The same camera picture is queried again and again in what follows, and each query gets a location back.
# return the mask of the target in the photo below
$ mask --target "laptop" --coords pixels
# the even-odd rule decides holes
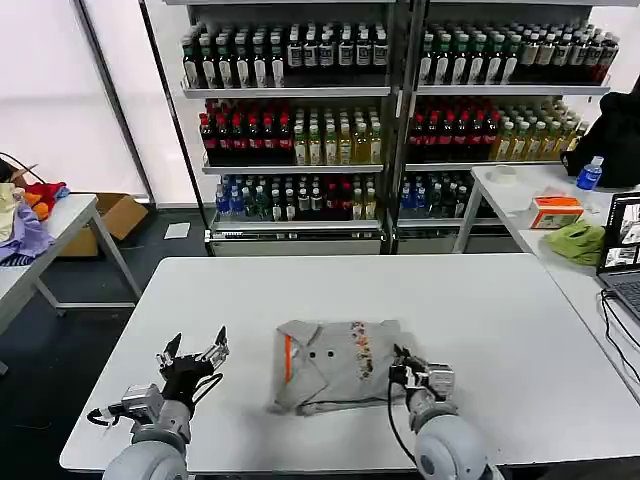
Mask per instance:
[[[640,320],[640,192],[613,195],[597,275]]]

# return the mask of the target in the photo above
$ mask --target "cardboard box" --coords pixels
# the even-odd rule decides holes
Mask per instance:
[[[123,193],[96,193],[96,208],[107,230],[118,240],[124,240],[131,230],[149,213],[131,195]],[[88,226],[62,250],[61,257],[95,257],[98,255],[98,241]]]
[[[584,209],[574,197],[535,197],[527,213],[529,228],[552,230],[574,223]]]

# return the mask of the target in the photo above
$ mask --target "table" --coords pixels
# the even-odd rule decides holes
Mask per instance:
[[[484,197],[518,246],[524,252],[534,254],[542,262],[640,403],[640,384],[635,380],[633,374],[629,375],[630,372],[622,363],[617,351],[604,336],[606,325],[599,300],[599,294],[604,288],[604,284],[596,277],[595,267],[573,264],[553,252],[542,240],[549,231],[528,229],[520,216],[520,212],[528,208],[531,198],[547,187],[577,196],[584,195],[584,192],[575,187],[574,179],[567,176],[565,168],[561,165],[514,167],[516,169],[516,183],[513,185],[501,185],[490,181],[488,174],[493,168],[474,167],[471,170],[475,183],[453,251],[455,253],[464,251],[477,206],[481,198]],[[614,192],[619,191],[623,190],[598,189],[589,193],[587,202],[596,207],[595,210],[598,212],[585,212],[583,218],[594,224],[606,225],[611,198]],[[640,325],[635,318],[615,301],[610,301],[609,304],[634,337],[640,339]],[[640,366],[640,351],[620,333],[615,322],[611,325],[612,337],[621,347],[625,356],[633,365]]]
[[[191,473],[410,468],[383,406],[309,418],[266,412],[274,331],[291,319],[398,319],[428,360],[452,365],[454,400],[498,464],[640,455],[637,403],[532,255],[171,258],[154,273],[60,464],[103,470],[129,444],[131,422],[107,430],[86,414],[131,384],[163,385],[155,354],[177,332],[183,353],[201,351],[225,324],[231,353],[191,424]],[[410,442],[406,408],[394,414]]]
[[[45,229],[55,239],[55,243],[39,256],[31,265],[23,267],[0,267],[0,332],[2,332],[31,299],[40,291],[47,301],[59,312],[72,308],[117,308],[134,307],[126,303],[60,303],[40,280],[40,275],[53,262],[80,231],[89,224],[98,243],[107,257],[116,265],[124,284],[137,300],[142,295],[131,271],[118,251],[100,214],[96,210],[97,198],[93,194],[71,194],[56,202],[51,216],[43,223]],[[0,374],[6,366],[0,362]]]

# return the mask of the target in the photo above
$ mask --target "dark floor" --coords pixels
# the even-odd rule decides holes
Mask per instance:
[[[170,223],[185,221],[191,222],[186,239],[163,240]],[[120,249],[144,287],[162,258],[206,255],[203,231],[196,212],[162,212],[147,217]],[[87,275],[89,269],[95,273]],[[57,260],[43,280],[60,301],[129,299],[104,258]],[[36,295],[0,336],[0,359],[10,367],[9,375],[0,379],[1,479],[100,478],[64,471],[58,456],[130,313],[75,311],[58,318]],[[536,478],[536,473],[519,469],[513,478]],[[353,480],[365,475],[348,477]],[[366,477],[374,480],[383,475]],[[387,478],[419,476],[394,474]]]

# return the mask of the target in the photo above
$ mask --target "green cloth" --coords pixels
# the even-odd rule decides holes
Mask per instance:
[[[551,250],[580,265],[597,265],[604,245],[604,228],[578,220],[544,239]]]

